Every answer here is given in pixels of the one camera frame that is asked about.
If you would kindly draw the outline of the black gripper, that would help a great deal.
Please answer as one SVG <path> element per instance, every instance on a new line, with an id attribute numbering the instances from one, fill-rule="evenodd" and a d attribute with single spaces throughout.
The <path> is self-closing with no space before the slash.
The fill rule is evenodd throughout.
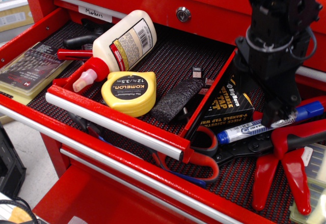
<path id="1" fill-rule="evenodd" d="M 240 93 L 250 99 L 264 97 L 262 124 L 266 127 L 279 120 L 286 120 L 301 103 L 294 77 L 281 77 L 297 70 L 311 57 L 307 54 L 311 39 L 311 28 L 307 27 L 292 36 L 285 44 L 275 47 L 251 33 L 235 40 L 237 51 L 233 58 L 234 78 Z M 262 88 L 257 84 L 263 82 Z"/>

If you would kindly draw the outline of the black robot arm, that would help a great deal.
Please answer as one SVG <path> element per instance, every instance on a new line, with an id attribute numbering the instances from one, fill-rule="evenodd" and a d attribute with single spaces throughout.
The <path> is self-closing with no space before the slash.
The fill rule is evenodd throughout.
<path id="1" fill-rule="evenodd" d="M 262 124 L 296 114 L 301 97 L 295 74 L 314 55 L 311 23 L 319 19 L 317 0 L 163 0 L 164 25 L 235 44 L 233 69 L 245 92 L 265 93 Z"/>

